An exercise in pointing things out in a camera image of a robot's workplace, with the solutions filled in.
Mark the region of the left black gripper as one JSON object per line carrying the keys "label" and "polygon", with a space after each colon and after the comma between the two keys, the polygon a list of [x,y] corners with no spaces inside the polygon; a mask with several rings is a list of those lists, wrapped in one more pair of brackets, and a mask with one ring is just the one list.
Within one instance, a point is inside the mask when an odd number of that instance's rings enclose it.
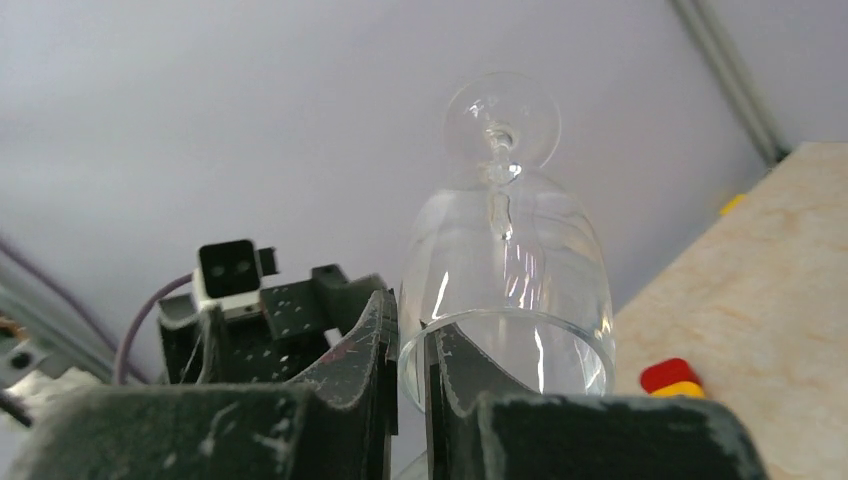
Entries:
{"label": "left black gripper", "polygon": [[[330,344],[325,333],[349,333],[372,293],[384,289],[378,275],[350,280],[336,264],[316,267],[311,278],[261,290],[257,313],[229,320],[215,342],[209,383],[282,383],[306,369]],[[203,333],[189,293],[158,302],[164,384],[198,381]]]}

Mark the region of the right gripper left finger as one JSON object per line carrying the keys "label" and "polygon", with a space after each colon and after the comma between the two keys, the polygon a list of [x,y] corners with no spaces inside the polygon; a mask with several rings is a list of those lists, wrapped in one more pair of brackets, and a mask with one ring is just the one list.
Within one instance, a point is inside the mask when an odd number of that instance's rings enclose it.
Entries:
{"label": "right gripper left finger", "polygon": [[387,479],[397,432],[397,309],[374,292],[354,328],[278,384],[91,386],[62,398],[17,479]]}

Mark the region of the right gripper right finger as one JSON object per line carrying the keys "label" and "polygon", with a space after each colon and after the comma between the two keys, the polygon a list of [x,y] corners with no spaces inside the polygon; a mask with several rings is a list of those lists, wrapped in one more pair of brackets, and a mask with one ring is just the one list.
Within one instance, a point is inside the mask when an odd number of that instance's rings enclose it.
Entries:
{"label": "right gripper right finger", "polygon": [[544,395],[449,326],[424,344],[433,479],[764,479],[720,403],[686,396]]}

